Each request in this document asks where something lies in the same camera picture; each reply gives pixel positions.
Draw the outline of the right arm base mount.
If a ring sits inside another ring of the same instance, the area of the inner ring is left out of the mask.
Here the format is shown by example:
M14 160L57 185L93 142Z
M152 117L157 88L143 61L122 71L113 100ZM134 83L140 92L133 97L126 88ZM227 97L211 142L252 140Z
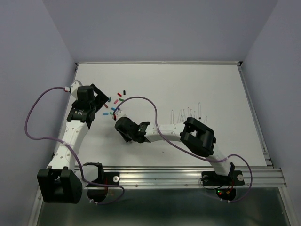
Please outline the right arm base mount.
M244 186L243 173L235 170L233 163L230 163L230 172L227 176L218 175L214 171L202 173L200 185L206 190L214 190L218 198L228 202L234 202L236 198L235 186Z

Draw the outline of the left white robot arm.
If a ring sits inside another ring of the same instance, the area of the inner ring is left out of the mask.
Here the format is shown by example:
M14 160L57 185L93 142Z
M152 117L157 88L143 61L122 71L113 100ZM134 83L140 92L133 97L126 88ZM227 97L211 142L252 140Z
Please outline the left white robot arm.
M63 138L58 140L58 149L47 168L37 174L43 199L48 203L80 201L84 182L74 172L77 155L95 114L109 99L94 84L83 86L79 81L71 85L70 92L76 100L67 116Z

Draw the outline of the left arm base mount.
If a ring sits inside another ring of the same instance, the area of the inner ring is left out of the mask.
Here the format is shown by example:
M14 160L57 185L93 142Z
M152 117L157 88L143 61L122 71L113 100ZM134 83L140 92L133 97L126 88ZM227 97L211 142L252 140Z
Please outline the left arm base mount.
M84 163L82 169L86 180L82 181L82 184L90 203L111 204L124 194L124 189L119 185L119 172L105 171L99 162Z

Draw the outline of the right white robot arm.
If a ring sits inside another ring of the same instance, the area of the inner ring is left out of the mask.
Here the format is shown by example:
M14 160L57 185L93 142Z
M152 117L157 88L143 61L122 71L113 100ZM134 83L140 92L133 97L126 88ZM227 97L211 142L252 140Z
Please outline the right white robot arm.
M234 164L220 151L214 131L195 118L169 125L155 125L150 122L134 123L128 117L121 117L115 129L126 142L153 143L157 141L182 142L189 154L202 157L214 169L217 180L226 184L233 179Z

